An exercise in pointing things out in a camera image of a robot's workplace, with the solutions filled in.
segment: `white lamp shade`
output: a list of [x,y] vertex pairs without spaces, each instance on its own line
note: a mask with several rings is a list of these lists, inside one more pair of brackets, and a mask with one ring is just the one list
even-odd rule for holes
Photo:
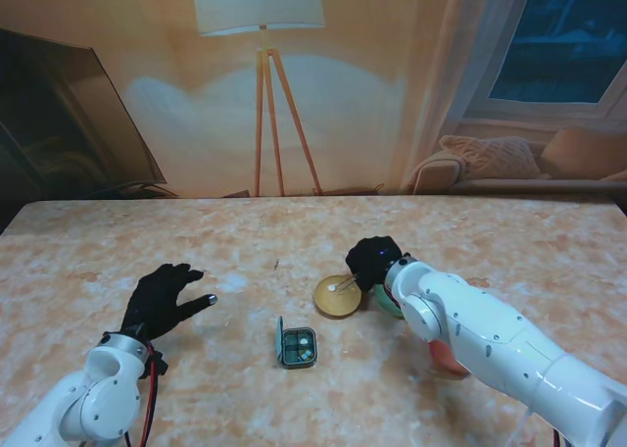
[[194,0],[201,35],[267,28],[323,27],[321,0]]

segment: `wooden lamp leg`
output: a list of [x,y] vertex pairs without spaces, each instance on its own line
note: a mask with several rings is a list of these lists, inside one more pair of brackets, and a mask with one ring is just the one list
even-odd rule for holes
[[283,188],[283,171],[281,170],[281,151],[278,144],[278,129],[276,128],[276,114],[274,113],[274,94],[272,93],[272,76],[270,72],[270,61],[268,50],[262,52],[264,64],[265,90],[267,91],[267,109],[270,112],[270,125],[272,127],[272,142],[274,144],[274,161],[276,162],[276,175],[278,176],[278,190],[281,197],[285,197]]
[[255,197],[259,197],[262,177],[262,123],[264,121],[264,62],[257,52],[257,139],[255,141]]
[[298,131],[298,136],[301,139],[301,145],[303,146],[303,151],[305,152],[307,163],[310,165],[310,171],[312,173],[313,182],[315,184],[315,191],[317,192],[318,195],[322,195],[322,188],[320,187],[320,182],[317,180],[317,174],[315,173],[314,159],[312,158],[312,153],[310,153],[310,147],[307,144],[307,138],[305,138],[305,132],[303,131],[303,126],[301,125],[301,119],[299,118],[298,111],[296,110],[296,103],[294,102],[294,96],[292,95],[292,90],[290,89],[290,85],[287,82],[287,75],[285,74],[285,70],[283,69],[283,63],[281,62],[281,55],[279,54],[278,49],[276,48],[272,48],[271,54],[272,54],[272,59],[274,60],[274,65],[276,66],[276,71],[278,72],[278,78],[281,80],[281,84],[283,86],[283,92],[285,92],[285,98],[287,99],[287,104],[290,106],[290,112],[292,113],[292,118],[294,119],[294,125],[296,126],[296,131]]

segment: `orange speckled tabletop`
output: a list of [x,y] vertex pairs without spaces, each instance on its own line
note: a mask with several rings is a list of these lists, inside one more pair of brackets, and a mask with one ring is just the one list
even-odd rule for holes
[[[155,345],[166,354],[151,446],[504,445],[524,407],[433,378],[424,343],[374,302],[316,312],[324,277],[363,237],[510,303],[565,350],[627,383],[627,219],[603,201],[479,197],[41,202],[0,237],[0,440],[120,326],[136,281],[162,263],[205,277],[216,306]],[[276,319],[307,325],[318,362],[286,371]],[[145,398],[147,386],[140,382]],[[138,442],[141,421],[131,436]],[[551,442],[533,417],[522,439]]]

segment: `sofa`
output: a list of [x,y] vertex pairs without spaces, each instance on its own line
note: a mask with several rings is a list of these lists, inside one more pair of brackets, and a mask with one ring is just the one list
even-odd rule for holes
[[[451,139],[468,142],[499,142],[515,139],[528,150],[537,170],[520,177],[499,177],[487,172],[472,172],[478,162],[477,148],[461,153],[448,148]],[[527,141],[520,137],[480,140],[443,137],[443,147],[417,165],[405,178],[407,194],[503,194],[503,193],[601,193],[627,192],[627,135],[610,135],[582,128],[563,128],[550,142]]]

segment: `yellow plate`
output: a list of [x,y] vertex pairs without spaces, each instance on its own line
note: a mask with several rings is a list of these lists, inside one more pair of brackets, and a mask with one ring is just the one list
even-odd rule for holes
[[332,317],[345,317],[360,305],[362,291],[355,283],[335,292],[335,287],[347,278],[347,275],[331,275],[317,285],[313,300],[322,312]]

